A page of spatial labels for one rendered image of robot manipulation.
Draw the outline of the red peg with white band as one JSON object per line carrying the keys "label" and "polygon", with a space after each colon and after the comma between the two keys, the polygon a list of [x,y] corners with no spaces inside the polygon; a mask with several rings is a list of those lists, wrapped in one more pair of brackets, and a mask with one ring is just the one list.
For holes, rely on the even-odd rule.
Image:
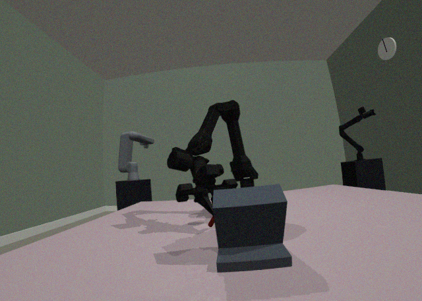
{"label": "red peg with white band", "polygon": [[212,227],[214,223],[215,222],[214,222],[214,216],[213,216],[212,219],[210,219],[210,222],[208,223],[208,226],[209,227]]}

